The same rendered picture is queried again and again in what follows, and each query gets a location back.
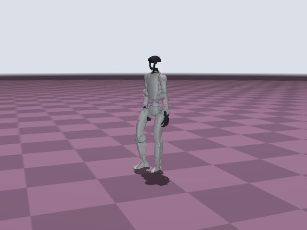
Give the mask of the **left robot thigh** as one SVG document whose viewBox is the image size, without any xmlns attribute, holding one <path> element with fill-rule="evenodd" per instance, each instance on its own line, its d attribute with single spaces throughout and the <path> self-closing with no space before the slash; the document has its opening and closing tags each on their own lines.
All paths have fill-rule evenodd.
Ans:
<svg viewBox="0 0 307 230">
<path fill-rule="evenodd" d="M 163 128 L 161 127 L 163 126 L 163 124 L 161 125 L 161 123 L 164 120 L 164 112 L 161 110 L 158 110 L 158 113 L 155 116 L 155 120 L 154 120 L 154 127 L 153 127 L 153 135 L 154 135 L 154 144 L 157 143 L 157 145 L 159 145 L 162 136 L 162 132 L 163 132 Z"/>
</svg>

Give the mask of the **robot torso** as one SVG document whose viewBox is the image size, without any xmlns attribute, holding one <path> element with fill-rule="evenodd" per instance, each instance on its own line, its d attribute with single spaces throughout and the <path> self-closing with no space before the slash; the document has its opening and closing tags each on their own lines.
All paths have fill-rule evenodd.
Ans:
<svg viewBox="0 0 307 230">
<path fill-rule="evenodd" d="M 158 75 L 162 73 L 160 72 L 158 73 L 158 72 L 155 71 L 155 73 L 153 74 L 152 72 L 150 72 L 147 74 L 147 77 L 146 77 L 148 97 L 149 99 L 154 99 L 154 100 L 151 100 L 152 105 L 149 106 L 149 114 L 151 114 L 152 116 L 156 116 L 156 114 L 158 113 L 158 110 L 162 111 L 162 106 L 159 105 L 159 101 L 157 100 L 157 99 L 161 99 L 160 93 L 162 93 L 162 90 L 161 90 L 160 82 L 158 80 Z"/>
</svg>

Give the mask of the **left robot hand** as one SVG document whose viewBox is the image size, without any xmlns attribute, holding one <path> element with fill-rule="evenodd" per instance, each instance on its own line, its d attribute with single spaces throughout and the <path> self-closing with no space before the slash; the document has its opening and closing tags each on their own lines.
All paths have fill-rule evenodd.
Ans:
<svg viewBox="0 0 307 230">
<path fill-rule="evenodd" d="M 169 114 L 168 115 L 166 115 L 166 111 L 164 111 L 164 120 L 163 120 L 163 122 L 161 123 L 161 125 L 164 123 L 164 125 L 163 126 L 161 126 L 161 127 L 165 127 L 165 126 L 167 126 L 168 125 L 168 122 L 169 122 Z"/>
</svg>

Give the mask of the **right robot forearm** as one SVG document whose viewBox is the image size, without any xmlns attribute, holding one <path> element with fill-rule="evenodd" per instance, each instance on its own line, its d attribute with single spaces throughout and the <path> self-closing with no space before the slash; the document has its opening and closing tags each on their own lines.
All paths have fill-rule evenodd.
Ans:
<svg viewBox="0 0 307 230">
<path fill-rule="evenodd" d="M 148 108 L 148 100 L 148 95 L 143 94 L 143 107 L 146 106 L 146 108 Z"/>
</svg>

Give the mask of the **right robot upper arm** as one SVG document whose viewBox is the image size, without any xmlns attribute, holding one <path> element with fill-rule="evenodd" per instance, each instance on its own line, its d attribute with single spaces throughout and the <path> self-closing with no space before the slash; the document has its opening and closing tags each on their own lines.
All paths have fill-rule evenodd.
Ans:
<svg viewBox="0 0 307 230">
<path fill-rule="evenodd" d="M 148 93 L 147 93 L 147 83 L 146 83 L 146 77 L 147 77 L 147 74 L 145 74 L 145 75 L 144 75 L 144 80 L 145 80 L 145 89 L 143 90 L 143 94 L 148 95 Z"/>
</svg>

